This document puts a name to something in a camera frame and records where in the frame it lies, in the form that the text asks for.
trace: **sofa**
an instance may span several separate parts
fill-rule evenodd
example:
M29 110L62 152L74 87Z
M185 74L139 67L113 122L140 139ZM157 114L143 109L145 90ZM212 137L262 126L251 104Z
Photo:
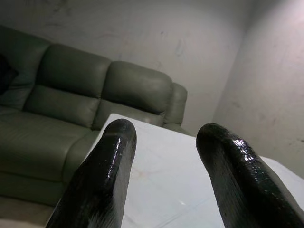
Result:
M56 205L109 114L180 133L187 91L164 73L0 26L17 72L0 95L0 195Z

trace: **sofa backrest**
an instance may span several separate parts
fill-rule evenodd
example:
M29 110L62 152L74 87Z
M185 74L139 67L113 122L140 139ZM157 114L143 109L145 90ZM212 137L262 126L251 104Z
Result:
M50 42L0 26L0 54L17 76L0 96L0 105L21 110L34 83L41 58Z
M112 62L93 129L101 129L111 113L162 126L171 94L172 80L167 75L123 61Z
M0 54L18 76L0 106L100 130L117 113L157 126L181 124L187 91L165 74L0 26Z
M63 45L45 53L25 110L91 127L110 60Z

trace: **dark pillow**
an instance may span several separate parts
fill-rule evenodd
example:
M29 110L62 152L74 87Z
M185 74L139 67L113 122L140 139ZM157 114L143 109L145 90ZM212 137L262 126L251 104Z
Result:
M4 94L9 88L17 74L17 71L9 66L6 58L3 55L0 55L0 95Z

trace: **table top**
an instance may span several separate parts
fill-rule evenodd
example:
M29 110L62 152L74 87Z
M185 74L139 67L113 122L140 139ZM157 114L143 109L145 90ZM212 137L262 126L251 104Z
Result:
M211 181L196 149L196 138L118 114L133 123L137 146L122 228L224 228ZM304 210L304 180L280 163L262 157Z

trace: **sofa armrest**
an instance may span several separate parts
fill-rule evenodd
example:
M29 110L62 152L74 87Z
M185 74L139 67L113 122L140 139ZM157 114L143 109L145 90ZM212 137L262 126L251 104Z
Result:
M169 129L171 131L179 132L182 134L190 135L186 130L182 129L181 126L177 123L166 123L162 126L163 128Z

